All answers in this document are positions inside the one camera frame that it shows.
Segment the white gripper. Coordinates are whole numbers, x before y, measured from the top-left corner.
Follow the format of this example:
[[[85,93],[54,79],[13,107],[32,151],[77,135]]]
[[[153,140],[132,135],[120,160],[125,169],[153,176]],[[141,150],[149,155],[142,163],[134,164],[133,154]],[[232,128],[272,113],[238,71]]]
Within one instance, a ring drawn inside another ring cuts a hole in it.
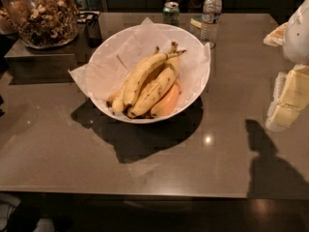
[[[283,45],[284,55],[297,64],[276,77],[273,101],[267,112],[266,127],[270,131],[284,131],[309,105],[309,0],[303,1],[288,23],[267,34],[264,44]]]

